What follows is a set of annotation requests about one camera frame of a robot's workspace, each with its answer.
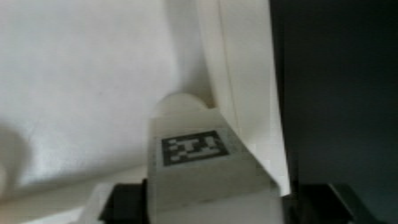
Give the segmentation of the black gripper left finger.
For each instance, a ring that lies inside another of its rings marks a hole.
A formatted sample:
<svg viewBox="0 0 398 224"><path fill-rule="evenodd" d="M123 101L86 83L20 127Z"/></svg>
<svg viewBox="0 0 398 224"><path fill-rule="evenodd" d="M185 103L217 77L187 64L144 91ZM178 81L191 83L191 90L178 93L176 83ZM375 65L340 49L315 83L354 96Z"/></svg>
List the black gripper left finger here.
<svg viewBox="0 0 398 224"><path fill-rule="evenodd" d="M96 186L79 224L150 224L146 181Z"/></svg>

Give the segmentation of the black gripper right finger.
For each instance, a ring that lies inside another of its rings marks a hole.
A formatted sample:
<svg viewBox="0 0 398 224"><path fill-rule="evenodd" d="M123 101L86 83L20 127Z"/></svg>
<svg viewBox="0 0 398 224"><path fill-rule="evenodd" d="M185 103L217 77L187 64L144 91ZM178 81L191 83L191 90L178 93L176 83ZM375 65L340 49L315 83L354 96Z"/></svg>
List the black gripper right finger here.
<svg viewBox="0 0 398 224"><path fill-rule="evenodd" d="M347 184L299 184L283 211L285 224L381 224Z"/></svg>

